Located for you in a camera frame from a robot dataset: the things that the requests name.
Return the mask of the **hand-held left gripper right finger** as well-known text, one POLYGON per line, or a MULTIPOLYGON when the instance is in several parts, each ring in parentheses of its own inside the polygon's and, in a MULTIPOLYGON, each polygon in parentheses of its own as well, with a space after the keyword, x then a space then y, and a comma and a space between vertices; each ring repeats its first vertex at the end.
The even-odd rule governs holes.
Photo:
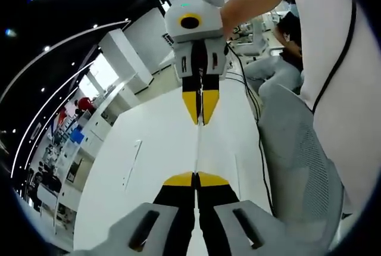
POLYGON ((300 255, 281 221, 240 201, 229 182, 197 172, 199 223, 209 255, 300 255))

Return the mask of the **person's right hand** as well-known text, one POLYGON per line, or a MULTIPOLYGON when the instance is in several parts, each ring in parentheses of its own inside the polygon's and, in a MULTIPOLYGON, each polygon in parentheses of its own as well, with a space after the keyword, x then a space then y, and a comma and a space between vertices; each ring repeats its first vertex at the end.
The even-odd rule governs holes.
POLYGON ((224 37, 228 38, 241 22, 242 6, 239 0, 229 0, 220 8, 224 37))

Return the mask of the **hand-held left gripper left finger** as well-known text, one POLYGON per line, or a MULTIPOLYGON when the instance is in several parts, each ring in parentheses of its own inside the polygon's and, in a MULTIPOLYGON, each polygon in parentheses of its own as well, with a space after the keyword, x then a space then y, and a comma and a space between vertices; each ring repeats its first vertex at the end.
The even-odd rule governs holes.
POLYGON ((186 255, 195 225, 194 173, 167 179, 154 202, 113 224, 106 240, 73 255, 186 255))

